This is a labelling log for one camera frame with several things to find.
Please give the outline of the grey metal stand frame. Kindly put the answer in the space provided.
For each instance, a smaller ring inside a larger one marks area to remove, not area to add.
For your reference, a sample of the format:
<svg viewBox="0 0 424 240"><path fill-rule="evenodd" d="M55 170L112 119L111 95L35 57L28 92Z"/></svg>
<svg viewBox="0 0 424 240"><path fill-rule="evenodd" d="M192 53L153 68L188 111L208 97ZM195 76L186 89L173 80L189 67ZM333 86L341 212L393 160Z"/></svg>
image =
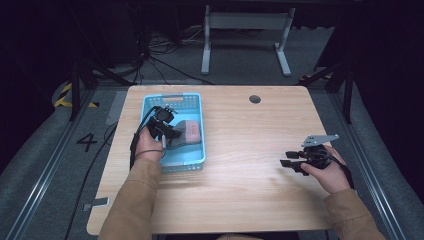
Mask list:
<svg viewBox="0 0 424 240"><path fill-rule="evenodd" d="M274 50L283 75L290 76L291 70L284 50L295 12L295 8L290 8L286 13L214 12L211 10L211 6L207 5L204 15L204 48L201 73L203 75L209 74L211 60L210 31L212 29L253 29L282 31L281 40L274 44Z"/></svg>

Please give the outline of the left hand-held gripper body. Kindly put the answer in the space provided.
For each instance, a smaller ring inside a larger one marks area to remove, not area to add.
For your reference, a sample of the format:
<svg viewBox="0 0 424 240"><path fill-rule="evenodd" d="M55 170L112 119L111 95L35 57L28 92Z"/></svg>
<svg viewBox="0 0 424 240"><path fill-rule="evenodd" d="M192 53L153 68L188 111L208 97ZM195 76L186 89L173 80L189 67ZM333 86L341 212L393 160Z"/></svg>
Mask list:
<svg viewBox="0 0 424 240"><path fill-rule="evenodd" d="M171 132L173 126L171 122L174 119L174 109L168 105L165 107L154 106L154 114L147 122L147 127L153 138L158 138L159 133Z"/></svg>

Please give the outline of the aluminium floor rail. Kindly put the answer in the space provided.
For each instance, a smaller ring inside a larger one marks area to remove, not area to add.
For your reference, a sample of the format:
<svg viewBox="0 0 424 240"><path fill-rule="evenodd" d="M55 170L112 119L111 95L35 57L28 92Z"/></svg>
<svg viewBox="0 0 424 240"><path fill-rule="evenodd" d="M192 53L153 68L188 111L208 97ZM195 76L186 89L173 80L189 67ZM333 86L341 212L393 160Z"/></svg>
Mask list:
<svg viewBox="0 0 424 240"><path fill-rule="evenodd" d="M61 161L72 134L75 132L82 115L84 114L89 102L95 94L94 90L87 90L80 98L82 110L80 110L73 118L72 121L67 120L65 129L57 141L53 153L50 155L43 171L33 185L31 192L26 199L19 215L17 216L14 224L12 225L5 240L21 240L29 223L32 220L39 204L41 203Z"/></svg>
<svg viewBox="0 0 424 240"><path fill-rule="evenodd" d="M336 94L328 95L333 108L337 113L338 119L341 121L344 131L347 134L347 139L352 145L353 151L358 161L358 167L364 178L364 181L370 191L370 195L378 209L379 215L387 229L392 240L406 240L406 236L389 204L387 196L382 189L368 158L361 146L359 139L354 131L354 128L347 123L344 117L341 101Z"/></svg>

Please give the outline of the light blue plastic basket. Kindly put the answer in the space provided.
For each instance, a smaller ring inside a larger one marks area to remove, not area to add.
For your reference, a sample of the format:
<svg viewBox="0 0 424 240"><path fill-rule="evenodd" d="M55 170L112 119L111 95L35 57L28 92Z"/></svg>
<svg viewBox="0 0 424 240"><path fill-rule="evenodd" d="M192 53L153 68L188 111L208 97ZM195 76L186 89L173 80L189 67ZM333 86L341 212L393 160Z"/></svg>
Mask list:
<svg viewBox="0 0 424 240"><path fill-rule="evenodd" d="M173 128L183 120L195 120L200 125L201 141L197 144L187 144L181 147L168 149L167 140L154 138L163 143L164 153L160 161L163 172L181 172L201 170L206 158L203 128L203 111L201 96L199 93L181 94L153 94L146 95L143 100L140 125L134 133L130 146L130 166L135 162L135 151L140 132L147 127L147 122L154 114L153 107L166 105L174 109L174 119L171 122Z"/></svg>

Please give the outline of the black metal stand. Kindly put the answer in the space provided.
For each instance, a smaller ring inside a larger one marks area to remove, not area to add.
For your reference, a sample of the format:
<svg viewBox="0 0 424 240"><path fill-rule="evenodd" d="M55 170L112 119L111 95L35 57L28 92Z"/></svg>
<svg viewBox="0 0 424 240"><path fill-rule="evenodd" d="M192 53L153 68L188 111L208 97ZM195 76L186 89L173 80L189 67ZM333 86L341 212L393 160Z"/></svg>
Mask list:
<svg viewBox="0 0 424 240"><path fill-rule="evenodd" d="M299 82L296 83L296 86L307 87L310 84L324 79L329 75L329 80L325 85L325 90L328 93L336 93L341 86L344 86L344 95L343 95L343 104L342 104L342 114L345 121L348 124L351 124L351 103L352 103L352 94L353 94L353 70L351 65L348 62L341 62L334 64L330 67L326 67L323 70L311 75L311 76L302 76L299 79Z"/></svg>
<svg viewBox="0 0 424 240"><path fill-rule="evenodd" d="M72 112L70 121L76 119L81 109L80 83L83 83L88 90L94 90L98 85L97 78L93 71L100 72L122 86L133 86L133 83L118 76L106 67L87 59L77 59L71 70Z"/></svg>

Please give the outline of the yellow black hazard tape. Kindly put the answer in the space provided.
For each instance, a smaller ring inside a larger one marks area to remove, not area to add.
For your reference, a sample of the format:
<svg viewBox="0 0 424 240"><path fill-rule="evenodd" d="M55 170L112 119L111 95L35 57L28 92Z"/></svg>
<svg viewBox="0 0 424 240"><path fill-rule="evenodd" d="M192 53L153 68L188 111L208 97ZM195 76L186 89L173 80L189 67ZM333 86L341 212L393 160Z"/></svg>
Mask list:
<svg viewBox="0 0 424 240"><path fill-rule="evenodd" d="M61 93L58 96L58 99L54 103L54 107L59 107L59 106L61 106L61 107L72 107L73 106L72 101L65 101L65 98L66 98L68 92L71 90L71 87L72 87L72 83L67 83L63 87ZM99 106L100 106L99 102L90 102L89 105L88 105L88 107L90 107L90 108L97 108Z"/></svg>

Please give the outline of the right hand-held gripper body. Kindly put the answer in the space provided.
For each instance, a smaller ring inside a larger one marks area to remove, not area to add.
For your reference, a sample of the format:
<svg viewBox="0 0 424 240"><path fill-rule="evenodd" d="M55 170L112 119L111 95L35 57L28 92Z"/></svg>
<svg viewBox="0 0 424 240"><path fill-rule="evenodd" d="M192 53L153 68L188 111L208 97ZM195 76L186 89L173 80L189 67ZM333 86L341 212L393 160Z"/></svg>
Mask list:
<svg viewBox="0 0 424 240"><path fill-rule="evenodd" d="M304 158L307 160L307 163L318 169L325 169L331 160L330 154L326 151L323 144L337 140L338 138L338 134L308 135L302 143Z"/></svg>

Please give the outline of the small metal floor bracket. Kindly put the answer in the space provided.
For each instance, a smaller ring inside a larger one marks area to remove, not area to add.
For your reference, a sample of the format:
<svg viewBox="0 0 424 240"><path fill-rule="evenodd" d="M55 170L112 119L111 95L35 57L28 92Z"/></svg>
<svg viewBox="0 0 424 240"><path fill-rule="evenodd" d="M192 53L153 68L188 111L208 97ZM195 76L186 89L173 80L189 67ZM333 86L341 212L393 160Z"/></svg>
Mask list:
<svg viewBox="0 0 424 240"><path fill-rule="evenodd" d="M98 198L98 199L94 199L90 203L83 204L82 211L86 212L86 211L90 211L92 208L95 208L95 207L102 207L102 206L108 206L108 205L109 205L108 197Z"/></svg>

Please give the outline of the person's right hand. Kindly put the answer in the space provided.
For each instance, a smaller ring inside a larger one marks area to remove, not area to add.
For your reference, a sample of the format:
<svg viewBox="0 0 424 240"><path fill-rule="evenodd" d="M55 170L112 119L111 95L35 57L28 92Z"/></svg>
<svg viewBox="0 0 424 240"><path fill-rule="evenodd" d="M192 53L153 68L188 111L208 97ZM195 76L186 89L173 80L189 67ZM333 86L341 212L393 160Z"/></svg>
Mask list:
<svg viewBox="0 0 424 240"><path fill-rule="evenodd" d="M318 169L310 164L302 163L301 168L309 175L315 177L329 194L350 189L349 181L341 167L346 162L334 148L331 146L325 146L325 148L339 163L332 161L325 169Z"/></svg>

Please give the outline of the person's left hand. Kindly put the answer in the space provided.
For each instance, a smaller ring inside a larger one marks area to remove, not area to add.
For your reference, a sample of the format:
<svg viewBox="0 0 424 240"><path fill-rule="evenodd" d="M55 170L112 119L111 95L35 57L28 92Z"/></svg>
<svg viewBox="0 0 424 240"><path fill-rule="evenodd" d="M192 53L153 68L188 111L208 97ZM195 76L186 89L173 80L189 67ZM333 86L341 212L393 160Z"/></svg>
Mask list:
<svg viewBox="0 0 424 240"><path fill-rule="evenodd" d="M163 157L163 153L163 144L155 140L147 128L143 128L136 145L135 159L159 162Z"/></svg>

